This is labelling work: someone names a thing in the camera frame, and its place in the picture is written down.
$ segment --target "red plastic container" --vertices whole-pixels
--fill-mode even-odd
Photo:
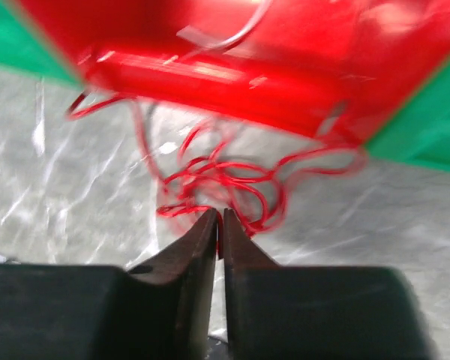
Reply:
[[[93,86],[213,110],[313,137],[371,138],[450,54],[450,0],[274,0],[226,52],[259,0],[14,0]]]

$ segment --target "black object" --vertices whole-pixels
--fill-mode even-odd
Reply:
[[[223,359],[225,344],[207,339],[217,221],[207,211],[129,273],[0,265],[0,360]],[[396,271],[281,267],[231,210],[221,235],[234,359],[434,358]]]

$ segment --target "green surface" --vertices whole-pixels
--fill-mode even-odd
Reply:
[[[0,1],[0,65],[77,83]]]
[[[450,171],[450,62],[368,148],[378,158]]]

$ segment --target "knot of red thread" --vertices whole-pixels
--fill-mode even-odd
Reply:
[[[310,174],[340,176],[356,173],[363,168],[367,160],[363,149],[346,143],[321,144],[313,148],[304,148],[281,158],[271,169],[244,161],[221,160],[224,149],[233,141],[236,134],[226,134],[223,130],[219,130],[221,140],[215,149],[208,155],[189,160],[184,165],[185,152],[193,140],[206,131],[215,130],[214,122],[206,119],[196,125],[181,144],[177,155],[181,169],[164,177],[149,148],[138,100],[135,97],[117,94],[108,100],[77,110],[85,98],[86,93],[81,94],[70,106],[68,110],[70,119],[79,119],[117,101],[131,100],[136,139],[142,159],[147,163],[151,175],[158,180],[158,191],[163,201],[169,204],[159,206],[157,209],[157,214],[165,218],[187,215],[191,223],[195,222],[199,214],[211,208],[210,205],[202,205],[197,202],[197,195],[205,194],[214,201],[234,209],[249,236],[263,233],[281,225],[287,214],[289,193],[304,176]],[[305,167],[296,170],[283,181],[278,177],[282,168],[291,163],[342,153],[350,153],[353,156],[352,161],[345,167],[338,169],[320,166]],[[246,170],[253,175],[246,177],[234,175],[237,170]],[[274,188],[276,193],[274,202],[268,201],[253,186],[260,183],[269,183]],[[259,211],[252,206],[253,197],[260,204]]]

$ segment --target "gray surface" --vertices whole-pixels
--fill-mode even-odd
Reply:
[[[155,217],[156,185],[140,163],[127,107],[65,122],[78,93],[46,83],[41,109],[35,79],[0,71],[0,252],[35,263],[130,267],[176,235]],[[166,106],[154,114],[148,135],[166,173],[203,116]],[[193,150],[213,140],[203,136]],[[246,127],[229,154],[271,164],[301,143]],[[401,269],[450,359],[450,174],[373,160],[355,177],[310,178],[292,195],[285,224],[256,241],[283,264]],[[222,274],[218,268],[216,335],[225,335]]]

